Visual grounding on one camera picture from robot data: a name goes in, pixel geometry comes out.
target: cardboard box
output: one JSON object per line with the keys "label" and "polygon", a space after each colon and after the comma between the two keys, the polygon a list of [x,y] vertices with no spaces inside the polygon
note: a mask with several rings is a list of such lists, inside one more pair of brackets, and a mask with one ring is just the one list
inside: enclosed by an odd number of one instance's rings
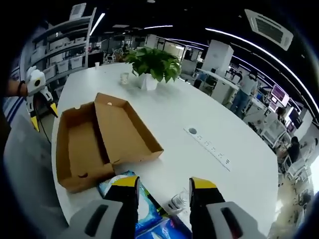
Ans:
{"label": "cardboard box", "polygon": [[95,101],[60,117],[58,182],[76,193],[115,175],[113,165],[158,158],[163,148],[129,102],[98,93]]}

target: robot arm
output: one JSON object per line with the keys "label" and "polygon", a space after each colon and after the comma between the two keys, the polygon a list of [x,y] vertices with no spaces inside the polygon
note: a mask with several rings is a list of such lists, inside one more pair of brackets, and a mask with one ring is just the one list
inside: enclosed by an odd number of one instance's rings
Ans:
{"label": "robot arm", "polygon": [[[59,239],[135,238],[138,221],[139,177],[121,178],[103,200],[77,212]],[[190,223],[194,239],[266,239],[256,220],[233,202],[225,202],[215,184],[189,179]]]}
{"label": "robot arm", "polygon": [[41,100],[48,107],[50,112],[55,116],[57,115],[56,104],[53,101],[52,94],[45,86],[46,79],[43,72],[36,69],[36,66],[30,67],[26,72],[26,84],[28,89],[28,96],[26,97],[27,110],[30,114],[31,121],[37,131],[39,126],[36,118],[36,112],[34,108],[35,100]]}

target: white table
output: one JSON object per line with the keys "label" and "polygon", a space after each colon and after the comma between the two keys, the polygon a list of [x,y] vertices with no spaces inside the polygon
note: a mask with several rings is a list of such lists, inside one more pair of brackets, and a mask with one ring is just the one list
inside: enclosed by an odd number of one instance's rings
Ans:
{"label": "white table", "polygon": [[[227,80],[227,79],[225,79],[225,78],[223,78],[223,77],[221,77],[221,76],[219,76],[219,75],[217,75],[217,74],[215,74],[215,73],[213,73],[213,72],[211,72],[211,71],[206,71],[206,70],[202,70],[202,69],[199,69],[199,68],[197,68],[197,69],[198,69],[199,71],[201,71],[201,72],[207,74],[207,75],[210,75],[210,76],[216,78],[216,79],[219,80],[219,81],[222,81],[223,83],[225,83],[225,84],[229,85],[230,87],[232,87],[234,90],[236,90],[236,91],[239,90],[239,86],[236,85],[236,84],[234,84],[234,83],[232,83],[231,81],[229,81],[229,80]],[[253,104],[255,104],[257,107],[259,107],[259,108],[261,108],[261,109],[265,109],[265,108],[266,108],[266,106],[265,106],[262,102],[260,102],[257,98],[255,98],[255,97],[250,97],[250,100],[251,100],[251,102],[252,102]]]}
{"label": "white table", "polygon": [[[214,182],[226,201],[234,201],[258,222],[267,235],[274,219],[278,174],[277,159],[270,148],[238,117],[193,86],[177,80],[159,83],[155,91],[144,92],[133,85],[119,84],[120,74],[130,72],[125,63],[89,68],[71,74],[58,104],[58,114],[93,101],[98,92],[128,100],[164,148],[152,162],[125,164],[116,173],[133,170],[141,182],[164,205],[183,188],[192,176]],[[68,193],[57,182],[56,137],[59,118],[52,131],[52,168],[56,192],[67,221],[87,203],[100,199],[96,188]],[[232,162],[227,171],[207,150],[184,131],[196,127],[211,137],[220,152]]]}

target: gray sleeve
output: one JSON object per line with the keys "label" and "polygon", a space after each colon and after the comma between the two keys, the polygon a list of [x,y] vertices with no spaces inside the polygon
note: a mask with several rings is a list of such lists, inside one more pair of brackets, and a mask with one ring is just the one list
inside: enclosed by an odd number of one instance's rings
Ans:
{"label": "gray sleeve", "polygon": [[251,90],[251,93],[255,92],[257,90],[257,87],[258,87],[258,82],[256,81],[253,89]]}

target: blue package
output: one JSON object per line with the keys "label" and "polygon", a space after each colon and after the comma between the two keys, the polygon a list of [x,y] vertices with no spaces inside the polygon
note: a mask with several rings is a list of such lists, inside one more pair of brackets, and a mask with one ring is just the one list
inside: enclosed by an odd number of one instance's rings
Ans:
{"label": "blue package", "polygon": [[[127,176],[134,176],[135,173],[132,171],[127,171],[121,175],[117,175],[114,178],[107,180],[103,183],[100,183],[98,186],[98,190],[102,197],[106,195],[109,191],[112,183],[117,181],[120,178]],[[139,221],[135,224],[135,234],[138,235],[142,231],[145,231],[154,225],[156,225],[162,217],[159,215],[156,206],[151,202],[148,198],[150,194],[147,189],[140,183],[140,195],[139,195]]]}
{"label": "blue package", "polygon": [[176,224],[167,219],[159,223],[156,227],[148,230],[147,232],[139,235],[136,239],[190,239],[191,236],[184,234]]}

